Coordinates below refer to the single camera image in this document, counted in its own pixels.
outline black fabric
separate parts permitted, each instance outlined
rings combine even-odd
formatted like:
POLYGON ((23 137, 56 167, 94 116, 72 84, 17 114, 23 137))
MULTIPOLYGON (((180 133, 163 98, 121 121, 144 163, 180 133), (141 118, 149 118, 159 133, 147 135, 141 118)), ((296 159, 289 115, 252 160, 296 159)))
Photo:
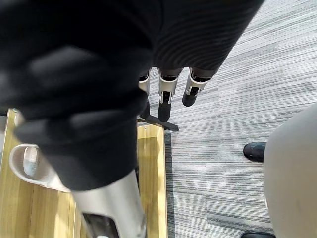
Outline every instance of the black fabric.
POLYGON ((0 4, 0 106, 26 118, 65 186, 87 190, 136 166, 150 67, 217 70, 261 0, 47 0, 0 4))

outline white object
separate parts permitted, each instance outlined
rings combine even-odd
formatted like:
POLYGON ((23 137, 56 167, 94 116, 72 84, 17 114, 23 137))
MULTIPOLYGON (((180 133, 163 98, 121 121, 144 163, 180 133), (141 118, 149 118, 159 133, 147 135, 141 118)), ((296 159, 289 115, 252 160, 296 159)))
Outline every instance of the white object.
POLYGON ((61 183, 56 171, 42 156, 37 145, 21 144, 15 146, 10 153, 9 165, 15 175, 26 182, 69 192, 69 189, 61 183), (37 160, 34 157, 34 149, 36 149, 37 160))
POLYGON ((277 238, 317 238, 317 104, 270 136, 264 189, 277 238))
POLYGON ((26 147, 23 157, 23 169, 28 176, 34 176, 36 169, 38 168, 38 152, 36 147, 26 147))

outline wooden surface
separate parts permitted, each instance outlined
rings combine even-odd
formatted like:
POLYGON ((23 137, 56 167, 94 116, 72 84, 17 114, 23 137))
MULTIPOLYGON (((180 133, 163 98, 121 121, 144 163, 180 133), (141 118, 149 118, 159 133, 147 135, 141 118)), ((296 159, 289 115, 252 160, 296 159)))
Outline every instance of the wooden surface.
POLYGON ((13 136, 15 112, 8 114, 0 172, 0 237, 29 237, 34 186, 9 168, 9 154, 19 142, 13 136))
POLYGON ((12 148, 14 117, 8 113, 0 173, 0 238, 86 238, 81 215, 70 193, 20 180, 8 164, 12 148))
MULTIPOLYGON (((0 173, 0 238, 87 238, 80 212, 69 193, 20 180, 9 168, 15 112, 6 126, 0 173)), ((163 129, 138 128, 140 191, 148 222, 148 238, 167 238, 166 176, 163 129)))
POLYGON ((164 130, 138 127, 140 193, 147 217, 148 238, 167 238, 164 130))

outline silver metal cylinder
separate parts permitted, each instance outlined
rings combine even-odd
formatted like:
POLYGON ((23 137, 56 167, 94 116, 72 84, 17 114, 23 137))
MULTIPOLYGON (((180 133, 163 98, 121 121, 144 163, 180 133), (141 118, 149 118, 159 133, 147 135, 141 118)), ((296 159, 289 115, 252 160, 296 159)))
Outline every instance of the silver metal cylinder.
POLYGON ((188 78, 187 78, 187 83, 186 83, 186 89, 185 89, 186 94, 190 95, 192 89, 195 87, 195 88, 198 88, 197 92, 195 92, 195 96, 197 96, 205 88, 206 84, 211 79, 211 77, 207 78, 207 79, 208 80, 205 81, 205 82, 196 81, 193 69, 190 68, 189 75, 188 75, 188 78))
POLYGON ((171 104, 173 96, 175 94, 175 89, 177 85, 179 75, 175 75, 174 80, 166 80, 163 79, 163 76, 159 73, 159 81, 158 81, 158 93, 159 93, 159 102, 163 103, 163 93, 169 92, 168 104, 171 104))
POLYGON ((145 91, 148 95, 150 94, 150 72, 149 70, 147 77, 144 80, 139 80, 139 88, 145 91))
POLYGON ((120 238, 146 237, 146 219, 134 170, 108 186, 88 191, 72 191, 72 195, 83 213, 111 218, 120 238))

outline black shoe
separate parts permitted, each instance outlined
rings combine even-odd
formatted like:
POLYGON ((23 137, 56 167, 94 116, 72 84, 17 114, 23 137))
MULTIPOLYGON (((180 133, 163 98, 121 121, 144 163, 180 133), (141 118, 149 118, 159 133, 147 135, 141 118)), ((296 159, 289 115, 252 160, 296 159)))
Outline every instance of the black shoe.
POLYGON ((251 142, 243 148, 243 154, 249 160, 263 163, 265 142, 251 142))
POLYGON ((276 238, 276 236, 266 232, 245 232, 240 238, 276 238))

